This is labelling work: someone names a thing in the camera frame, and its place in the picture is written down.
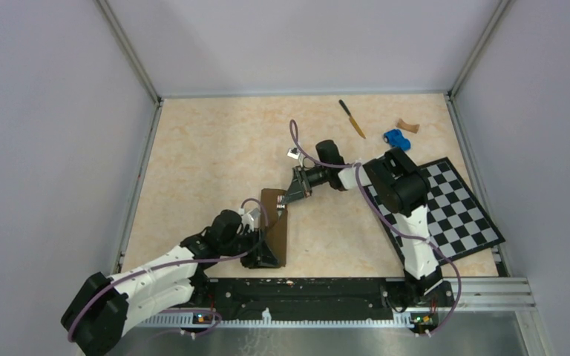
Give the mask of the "brown cloth napkin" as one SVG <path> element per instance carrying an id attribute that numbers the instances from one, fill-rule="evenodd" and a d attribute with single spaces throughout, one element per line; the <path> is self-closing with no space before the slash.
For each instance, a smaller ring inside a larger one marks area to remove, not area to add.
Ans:
<path id="1" fill-rule="evenodd" d="M 277 211 L 276 197 L 282 195 L 285 190 L 264 188 L 261 191 L 261 202 L 267 209 L 269 224 L 264 225 L 266 228 L 265 242 L 272 249 L 275 255 L 281 260 L 281 268 L 287 262 L 287 209 Z"/>

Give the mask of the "black-handled knife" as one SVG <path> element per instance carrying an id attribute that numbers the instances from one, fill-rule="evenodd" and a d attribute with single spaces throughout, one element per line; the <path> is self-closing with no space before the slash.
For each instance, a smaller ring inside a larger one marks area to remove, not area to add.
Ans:
<path id="1" fill-rule="evenodd" d="M 356 133 L 362 138 L 362 139 L 366 139 L 366 135 L 363 132 L 363 130 L 361 129 L 361 127 L 358 125 L 357 121 L 355 120 L 355 118 L 353 117 L 353 115 L 351 114 L 349 108 L 347 107 L 346 103 L 342 100 L 339 99 L 338 101 L 339 105 L 342 107 L 342 109 L 344 110 L 344 112 L 346 113 L 346 115 L 348 116 L 349 122 L 350 124 L 353 126 L 354 130 L 356 131 Z"/>

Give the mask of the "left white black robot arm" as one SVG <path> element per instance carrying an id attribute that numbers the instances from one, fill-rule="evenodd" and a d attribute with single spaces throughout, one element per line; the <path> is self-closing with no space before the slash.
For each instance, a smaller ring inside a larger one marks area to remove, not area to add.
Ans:
<path id="1" fill-rule="evenodd" d="M 174 306 L 204 304 L 204 271 L 249 257 L 275 225 L 257 208 L 245 214 L 223 210 L 154 260 L 119 274 L 92 274 L 62 315 L 68 342 L 86 355 L 104 355 L 144 320 Z"/>

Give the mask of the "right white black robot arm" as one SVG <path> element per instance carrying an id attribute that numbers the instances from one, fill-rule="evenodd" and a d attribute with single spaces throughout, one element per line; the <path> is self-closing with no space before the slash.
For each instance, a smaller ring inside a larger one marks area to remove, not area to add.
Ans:
<path id="1" fill-rule="evenodd" d="M 298 165 L 292 169 L 288 189 L 277 198 L 278 213 L 288 204 L 310 197 L 313 188 L 324 183 L 338 191 L 372 188 L 370 201 L 375 211 L 382 217 L 393 215 L 390 228 L 402 241 L 406 297 L 416 306 L 426 305 L 442 283 L 442 270 L 430 241 L 430 185 L 422 171 L 401 148 L 391 148 L 362 166 L 346 165 L 330 139 L 319 142 L 315 149 L 318 161 L 311 168 Z"/>

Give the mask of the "blue toy car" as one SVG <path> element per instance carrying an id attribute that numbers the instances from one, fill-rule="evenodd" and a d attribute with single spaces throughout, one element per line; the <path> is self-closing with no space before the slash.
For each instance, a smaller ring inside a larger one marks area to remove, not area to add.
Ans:
<path id="1" fill-rule="evenodd" d="M 392 148 L 400 148 L 403 151 L 411 149 L 410 141 L 404 137 L 400 129 L 393 129 L 383 134 L 384 141 Z"/>

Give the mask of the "small brown wooden piece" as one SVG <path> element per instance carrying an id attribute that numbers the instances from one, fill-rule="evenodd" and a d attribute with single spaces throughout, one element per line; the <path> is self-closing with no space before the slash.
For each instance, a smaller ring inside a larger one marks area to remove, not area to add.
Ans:
<path id="1" fill-rule="evenodd" d="M 401 130 L 411 132 L 412 134 L 417 134 L 420 129 L 420 124 L 410 124 L 403 119 L 399 119 L 396 123 L 396 127 Z"/>

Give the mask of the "black white checkerboard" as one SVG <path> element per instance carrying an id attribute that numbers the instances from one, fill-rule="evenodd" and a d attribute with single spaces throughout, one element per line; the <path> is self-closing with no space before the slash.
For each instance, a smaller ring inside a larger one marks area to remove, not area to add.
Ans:
<path id="1" fill-rule="evenodd" d="M 444 254 L 441 265 L 505 242 L 491 218 L 449 160 L 441 158 L 419 166 L 428 179 L 428 230 Z"/>

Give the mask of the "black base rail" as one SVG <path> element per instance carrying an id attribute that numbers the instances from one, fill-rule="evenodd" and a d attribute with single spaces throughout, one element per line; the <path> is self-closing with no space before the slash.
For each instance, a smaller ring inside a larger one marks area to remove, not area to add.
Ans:
<path id="1" fill-rule="evenodd" d="M 400 311 L 450 307 L 451 285 L 443 282 L 419 297 L 402 278 L 210 278 L 200 283 L 185 308 L 211 309 L 225 321 L 391 320 Z"/>

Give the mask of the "aluminium frame rail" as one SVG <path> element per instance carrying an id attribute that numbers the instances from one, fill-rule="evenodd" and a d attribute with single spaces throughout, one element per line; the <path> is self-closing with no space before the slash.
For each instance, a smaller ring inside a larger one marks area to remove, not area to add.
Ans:
<path id="1" fill-rule="evenodd" d="M 451 280 L 457 309 L 463 312 L 533 311 L 536 301 L 524 277 L 463 277 Z"/>

